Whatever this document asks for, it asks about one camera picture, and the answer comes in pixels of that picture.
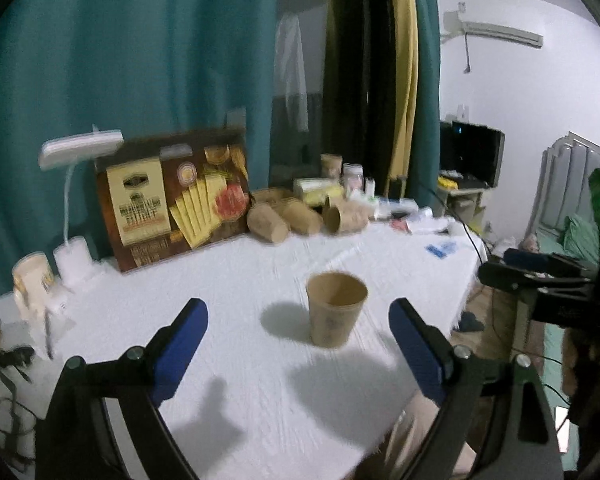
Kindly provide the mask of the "kraft cup with cartoon stickers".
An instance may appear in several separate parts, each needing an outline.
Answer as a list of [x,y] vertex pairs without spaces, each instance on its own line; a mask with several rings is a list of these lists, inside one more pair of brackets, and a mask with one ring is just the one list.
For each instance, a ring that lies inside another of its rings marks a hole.
[[322,348],[342,347],[368,297],[366,285],[352,274],[325,272],[309,279],[306,296],[312,342]]

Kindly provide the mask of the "white ceramic mug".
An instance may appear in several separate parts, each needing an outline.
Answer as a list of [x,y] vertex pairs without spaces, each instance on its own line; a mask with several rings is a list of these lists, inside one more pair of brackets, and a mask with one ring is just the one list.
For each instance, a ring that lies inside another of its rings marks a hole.
[[12,268],[14,299],[20,316],[25,321],[42,318],[55,275],[44,252],[32,252],[16,262]]

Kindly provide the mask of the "blue card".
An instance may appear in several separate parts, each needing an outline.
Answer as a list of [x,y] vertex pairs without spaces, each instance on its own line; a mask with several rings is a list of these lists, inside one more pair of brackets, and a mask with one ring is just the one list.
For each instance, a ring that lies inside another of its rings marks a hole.
[[457,252],[457,248],[457,242],[452,242],[452,240],[449,240],[448,242],[441,244],[430,244],[426,247],[426,251],[439,259],[445,259],[446,257],[455,254]]

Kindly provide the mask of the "brown cracker box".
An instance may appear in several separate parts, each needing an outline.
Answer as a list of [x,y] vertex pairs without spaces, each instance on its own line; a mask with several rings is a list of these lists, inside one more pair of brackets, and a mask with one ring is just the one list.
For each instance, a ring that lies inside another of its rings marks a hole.
[[247,232],[245,129],[197,129],[126,141],[96,159],[102,218],[130,272]]

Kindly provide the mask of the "lying printed kraft cup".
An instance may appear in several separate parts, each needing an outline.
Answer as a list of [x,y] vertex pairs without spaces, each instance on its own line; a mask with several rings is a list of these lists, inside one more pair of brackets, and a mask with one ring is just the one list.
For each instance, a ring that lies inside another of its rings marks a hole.
[[370,214],[360,204],[339,202],[329,203],[323,209],[326,230],[332,234],[350,234],[363,231],[368,225]]

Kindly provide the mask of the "lying kraft cup nearest box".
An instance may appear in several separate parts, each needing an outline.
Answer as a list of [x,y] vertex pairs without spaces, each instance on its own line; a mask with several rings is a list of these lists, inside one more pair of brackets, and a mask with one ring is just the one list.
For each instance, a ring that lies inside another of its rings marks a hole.
[[267,203],[254,203],[247,214],[247,226],[254,235],[277,245],[289,235],[285,220]]

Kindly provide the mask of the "black monitor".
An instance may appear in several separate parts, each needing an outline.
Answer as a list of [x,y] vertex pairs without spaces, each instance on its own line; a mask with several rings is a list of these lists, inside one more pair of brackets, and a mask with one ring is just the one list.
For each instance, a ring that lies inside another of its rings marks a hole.
[[500,180],[505,134],[467,122],[440,124],[442,177],[459,188],[496,188]]

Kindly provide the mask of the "white lidded jar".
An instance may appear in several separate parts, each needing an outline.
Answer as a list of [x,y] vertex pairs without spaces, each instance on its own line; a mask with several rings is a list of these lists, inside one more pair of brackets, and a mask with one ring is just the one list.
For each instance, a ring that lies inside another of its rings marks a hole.
[[347,196],[362,192],[364,188],[364,170],[359,164],[344,164],[341,175],[344,192]]

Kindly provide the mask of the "yellow food package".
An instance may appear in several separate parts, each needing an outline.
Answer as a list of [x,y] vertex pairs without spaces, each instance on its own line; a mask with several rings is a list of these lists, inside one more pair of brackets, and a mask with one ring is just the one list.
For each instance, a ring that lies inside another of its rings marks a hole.
[[337,179],[302,178],[294,180],[294,196],[310,207],[324,205],[329,197],[341,197],[343,187]]

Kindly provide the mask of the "upright kraft cup at back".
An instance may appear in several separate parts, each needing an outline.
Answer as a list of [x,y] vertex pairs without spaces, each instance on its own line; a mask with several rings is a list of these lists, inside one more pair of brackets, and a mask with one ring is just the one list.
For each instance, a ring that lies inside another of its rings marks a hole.
[[342,157],[334,154],[321,154],[321,176],[326,179],[341,178]]

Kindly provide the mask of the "yellow curtain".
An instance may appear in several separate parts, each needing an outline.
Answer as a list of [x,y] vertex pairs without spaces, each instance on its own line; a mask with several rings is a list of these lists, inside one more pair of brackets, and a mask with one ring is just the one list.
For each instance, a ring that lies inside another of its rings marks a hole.
[[396,35],[396,117],[388,184],[405,177],[410,166],[419,69],[416,0],[392,0],[392,5]]

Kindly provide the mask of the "teal curtain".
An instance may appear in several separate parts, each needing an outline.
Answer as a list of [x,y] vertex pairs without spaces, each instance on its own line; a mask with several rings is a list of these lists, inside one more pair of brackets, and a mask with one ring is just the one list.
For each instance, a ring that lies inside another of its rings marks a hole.
[[94,174],[43,171],[48,140],[127,139],[246,113],[249,181],[270,168],[276,0],[0,0],[0,296],[65,233],[110,251]]

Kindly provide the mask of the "wall air conditioner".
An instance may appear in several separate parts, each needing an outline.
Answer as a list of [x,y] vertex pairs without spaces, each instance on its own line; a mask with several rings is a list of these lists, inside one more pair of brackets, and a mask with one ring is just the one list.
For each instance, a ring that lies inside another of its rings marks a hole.
[[544,46],[544,25],[533,15],[508,9],[444,11],[442,23],[450,35],[471,35],[497,39],[526,47]]

